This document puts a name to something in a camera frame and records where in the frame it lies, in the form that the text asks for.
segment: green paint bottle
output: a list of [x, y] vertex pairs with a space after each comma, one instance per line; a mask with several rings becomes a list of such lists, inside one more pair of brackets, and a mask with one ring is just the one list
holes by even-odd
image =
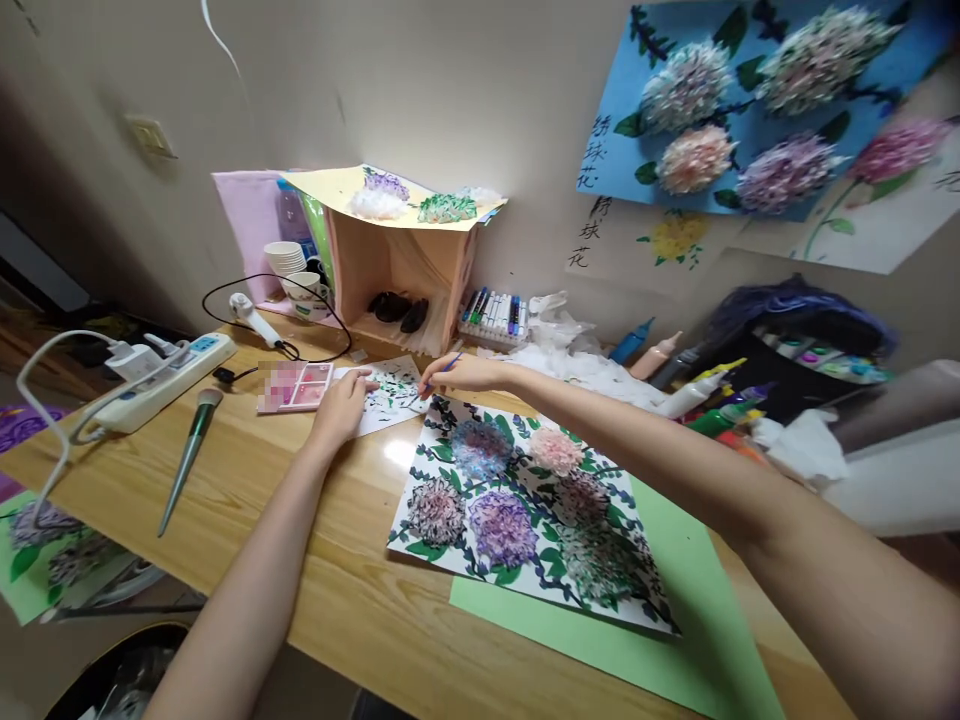
[[739, 405], [727, 405], [726, 407], [711, 410], [701, 415], [684, 427], [688, 427], [701, 435], [714, 438], [735, 427], [738, 422], [747, 417], [747, 413], [749, 413], [755, 405], [757, 405], [756, 400], [748, 400]]

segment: black cable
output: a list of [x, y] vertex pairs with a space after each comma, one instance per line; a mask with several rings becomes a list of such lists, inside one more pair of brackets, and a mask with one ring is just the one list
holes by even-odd
[[[337, 324], [340, 325], [343, 331], [347, 334], [347, 346], [343, 350], [338, 352], [336, 355], [332, 355], [331, 357], [325, 358], [323, 360], [305, 360], [305, 358], [301, 357], [300, 355], [300, 348], [298, 348], [292, 342], [281, 340], [279, 344], [276, 345], [276, 349], [279, 350], [281, 353], [283, 353], [283, 355], [286, 358], [290, 360], [305, 360], [305, 362], [318, 362], [318, 363], [332, 362], [337, 358], [343, 357], [348, 352], [350, 352], [350, 350], [353, 348], [353, 335], [350, 334], [350, 331], [347, 329], [347, 326], [344, 325], [343, 320], [340, 319], [340, 316], [337, 315], [337, 313], [334, 311], [332, 307], [330, 307], [330, 303], [327, 302], [327, 299], [322, 295], [320, 295], [319, 293], [317, 293], [316, 291], [311, 290], [310, 288], [304, 285], [301, 285], [296, 280], [291, 280], [290, 278], [283, 277], [282, 275], [276, 275], [274, 273], [257, 273], [256, 275], [247, 275], [246, 277], [239, 278], [238, 280], [231, 280], [230, 282], [226, 282], [223, 285], [218, 285], [217, 287], [213, 288], [213, 290], [210, 290], [206, 295], [203, 296], [203, 299], [200, 300], [200, 307], [203, 308], [203, 311], [207, 315], [209, 315], [210, 317], [212, 317], [214, 320], [218, 322], [222, 322], [226, 325], [232, 325], [233, 327], [242, 328], [243, 330], [249, 330], [250, 332], [255, 332], [255, 330], [253, 330], [253, 328], [249, 327], [248, 325], [243, 325], [241, 323], [233, 322], [232, 320], [225, 320], [224, 318], [217, 317], [210, 311], [210, 308], [207, 307], [207, 300], [209, 300], [210, 296], [213, 295], [215, 292], [219, 292], [220, 290], [223, 290], [224, 288], [228, 288], [231, 285], [237, 285], [239, 283], [246, 282], [247, 280], [253, 280], [254, 278], [258, 278], [258, 277], [275, 277], [278, 280], [286, 280], [287, 282], [291, 282], [301, 290], [306, 290], [308, 293], [313, 295], [315, 298], [320, 300], [320, 302], [322, 302], [324, 305], [327, 306], [327, 310], [329, 310], [330, 314], [333, 315], [333, 319], [337, 321]], [[225, 370], [225, 368], [217, 368], [217, 370], [214, 371], [214, 377], [216, 377], [221, 382], [230, 384], [230, 383], [236, 382], [237, 380], [244, 377], [245, 375], [249, 375], [250, 373], [255, 372], [256, 369], [257, 368], [250, 368], [249, 370], [244, 370], [239, 375], [234, 375], [233, 372], [229, 370]]]

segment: power strip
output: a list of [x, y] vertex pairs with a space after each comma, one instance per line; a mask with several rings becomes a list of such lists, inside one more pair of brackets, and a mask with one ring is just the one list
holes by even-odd
[[136, 432], [236, 352], [236, 344], [223, 333], [201, 335], [190, 344], [186, 363], [125, 392], [94, 415], [92, 422], [112, 432]]

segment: left hand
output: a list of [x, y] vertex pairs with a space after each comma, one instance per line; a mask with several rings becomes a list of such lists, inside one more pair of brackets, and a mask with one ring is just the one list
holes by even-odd
[[336, 450], [353, 437], [363, 417], [367, 393], [380, 387], [380, 383], [367, 380], [372, 372], [351, 370], [327, 390], [313, 419], [307, 443], [325, 443]]

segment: yellow paper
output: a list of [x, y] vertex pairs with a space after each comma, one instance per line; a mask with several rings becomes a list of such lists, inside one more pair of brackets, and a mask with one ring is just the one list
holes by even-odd
[[420, 215], [420, 203], [433, 195], [434, 192], [397, 175], [396, 177], [398, 177], [410, 191], [410, 200], [408, 201], [409, 209], [406, 215], [396, 220], [373, 220], [364, 218], [359, 215], [354, 215], [349, 209], [350, 199], [357, 190], [363, 187], [365, 177], [364, 167], [371, 168], [377, 172], [386, 172], [373, 167], [373, 165], [357, 165], [352, 168], [334, 168], [332, 170], [313, 170], [310, 172], [282, 172], [280, 174], [291, 185], [294, 185], [308, 195], [312, 195], [328, 208], [363, 220], [364, 222], [382, 225], [383, 227], [466, 232], [485, 218], [488, 213], [505, 205], [507, 202], [506, 198], [502, 198], [500, 202], [495, 205], [477, 205], [477, 216], [472, 220], [461, 220], [455, 223], [422, 223], [417, 220], [417, 217]]

